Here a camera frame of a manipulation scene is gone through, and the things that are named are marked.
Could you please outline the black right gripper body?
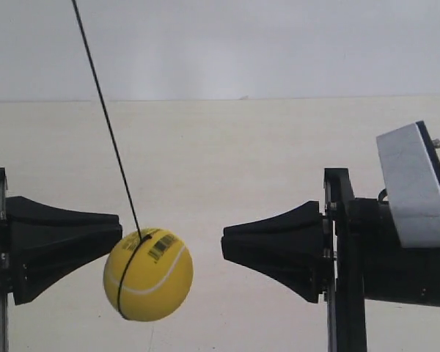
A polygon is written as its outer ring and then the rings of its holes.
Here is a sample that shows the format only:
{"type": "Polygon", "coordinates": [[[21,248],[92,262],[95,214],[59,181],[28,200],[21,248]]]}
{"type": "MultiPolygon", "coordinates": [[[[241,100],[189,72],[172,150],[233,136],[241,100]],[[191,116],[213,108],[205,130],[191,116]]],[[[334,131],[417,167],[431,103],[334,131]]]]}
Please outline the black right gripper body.
{"type": "Polygon", "coordinates": [[[365,300],[440,307],[440,249],[404,249],[387,192],[355,197],[346,168],[324,171],[331,245],[329,351],[367,351],[365,300]]]}

